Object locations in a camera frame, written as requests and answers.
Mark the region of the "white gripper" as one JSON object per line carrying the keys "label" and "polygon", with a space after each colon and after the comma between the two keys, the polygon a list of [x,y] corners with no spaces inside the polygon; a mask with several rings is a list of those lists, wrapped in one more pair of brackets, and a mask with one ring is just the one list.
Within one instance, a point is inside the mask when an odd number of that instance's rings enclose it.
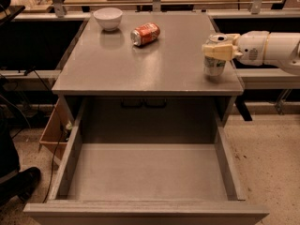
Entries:
{"label": "white gripper", "polygon": [[261,66],[268,37],[268,31],[227,34],[232,44],[204,44],[202,52],[206,57],[217,60],[230,61],[236,57],[243,65]]}

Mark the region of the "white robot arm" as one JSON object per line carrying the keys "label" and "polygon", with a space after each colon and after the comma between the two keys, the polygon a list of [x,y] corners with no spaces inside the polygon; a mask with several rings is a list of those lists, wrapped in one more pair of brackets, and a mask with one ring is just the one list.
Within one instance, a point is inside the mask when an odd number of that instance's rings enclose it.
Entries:
{"label": "white robot arm", "polygon": [[204,71],[220,75],[227,61],[243,65],[271,65],[298,75],[300,73],[300,34],[250,31],[240,34],[213,34],[202,45]]}

